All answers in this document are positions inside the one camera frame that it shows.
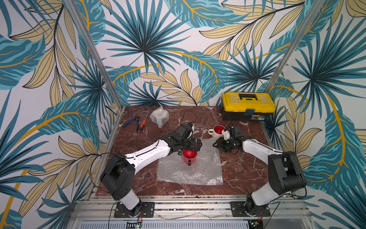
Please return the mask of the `red mug black handle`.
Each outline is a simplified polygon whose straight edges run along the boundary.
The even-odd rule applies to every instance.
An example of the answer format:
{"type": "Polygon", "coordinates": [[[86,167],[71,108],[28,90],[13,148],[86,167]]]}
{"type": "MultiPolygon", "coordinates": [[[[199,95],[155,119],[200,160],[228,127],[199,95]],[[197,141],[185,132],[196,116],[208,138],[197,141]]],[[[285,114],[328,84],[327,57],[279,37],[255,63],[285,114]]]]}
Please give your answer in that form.
{"type": "Polygon", "coordinates": [[[188,166],[191,166],[197,157],[197,151],[192,150],[184,150],[183,151],[184,161],[188,164],[188,166]]]}

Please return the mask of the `clear bubble wrap sheet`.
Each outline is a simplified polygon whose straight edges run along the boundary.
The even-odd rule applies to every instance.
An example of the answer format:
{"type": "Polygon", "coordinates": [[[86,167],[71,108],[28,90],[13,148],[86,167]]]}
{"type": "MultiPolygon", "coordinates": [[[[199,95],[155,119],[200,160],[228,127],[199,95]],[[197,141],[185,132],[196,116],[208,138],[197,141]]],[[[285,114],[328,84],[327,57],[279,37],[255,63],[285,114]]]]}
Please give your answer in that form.
{"type": "Polygon", "coordinates": [[[169,120],[169,112],[161,106],[150,114],[150,119],[159,128],[162,128],[169,120]]]}
{"type": "Polygon", "coordinates": [[[191,165],[178,153],[159,159],[157,181],[204,186],[222,185],[220,154],[219,150],[213,147],[214,139],[203,139],[202,144],[191,165]]]}

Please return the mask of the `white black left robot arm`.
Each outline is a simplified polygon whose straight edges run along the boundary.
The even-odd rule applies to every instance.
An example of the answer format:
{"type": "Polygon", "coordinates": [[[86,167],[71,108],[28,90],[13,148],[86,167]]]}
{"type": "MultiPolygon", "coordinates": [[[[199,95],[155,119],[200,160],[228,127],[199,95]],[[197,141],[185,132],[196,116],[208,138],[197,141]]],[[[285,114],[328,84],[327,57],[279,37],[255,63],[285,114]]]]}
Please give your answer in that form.
{"type": "Polygon", "coordinates": [[[193,124],[180,124],[175,131],[161,136],[150,146],[126,155],[113,155],[100,181],[112,198],[125,207],[129,217],[140,216],[143,207],[132,189],[134,176],[144,167],[172,153],[185,150],[199,152],[201,147],[201,139],[193,137],[193,124]]]}

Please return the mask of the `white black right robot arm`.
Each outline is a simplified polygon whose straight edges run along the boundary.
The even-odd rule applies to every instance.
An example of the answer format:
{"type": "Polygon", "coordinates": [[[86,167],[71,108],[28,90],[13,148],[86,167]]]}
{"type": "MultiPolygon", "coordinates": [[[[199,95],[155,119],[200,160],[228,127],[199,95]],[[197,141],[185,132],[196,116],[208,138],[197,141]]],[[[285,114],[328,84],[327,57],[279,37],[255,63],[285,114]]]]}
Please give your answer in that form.
{"type": "Polygon", "coordinates": [[[307,181],[296,153],[271,148],[258,140],[244,136],[238,126],[227,128],[213,147],[231,153],[237,149],[249,153],[268,165],[268,182],[246,196],[240,209],[245,214],[268,216],[268,205],[291,192],[304,189],[307,181]]]}

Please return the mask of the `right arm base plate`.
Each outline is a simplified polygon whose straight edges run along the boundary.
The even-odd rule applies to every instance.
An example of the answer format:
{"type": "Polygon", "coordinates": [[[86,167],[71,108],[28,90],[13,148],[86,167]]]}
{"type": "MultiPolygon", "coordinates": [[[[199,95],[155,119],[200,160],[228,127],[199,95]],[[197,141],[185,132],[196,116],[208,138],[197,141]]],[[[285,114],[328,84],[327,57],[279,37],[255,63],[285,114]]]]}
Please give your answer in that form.
{"type": "Polygon", "coordinates": [[[269,217],[271,216],[267,205],[257,206],[252,202],[232,201],[230,210],[233,217],[269,217]]]}

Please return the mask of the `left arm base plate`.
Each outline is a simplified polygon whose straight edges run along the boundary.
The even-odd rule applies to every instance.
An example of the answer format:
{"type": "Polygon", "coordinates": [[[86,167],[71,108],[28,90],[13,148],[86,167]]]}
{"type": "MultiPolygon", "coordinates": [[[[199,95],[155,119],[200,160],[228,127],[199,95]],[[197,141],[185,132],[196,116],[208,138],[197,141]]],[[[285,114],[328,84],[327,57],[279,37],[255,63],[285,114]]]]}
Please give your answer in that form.
{"type": "Polygon", "coordinates": [[[128,210],[125,205],[122,203],[117,203],[117,207],[115,209],[114,217],[115,218],[153,218],[154,217],[154,202],[140,202],[136,207],[132,210],[128,210]]]}

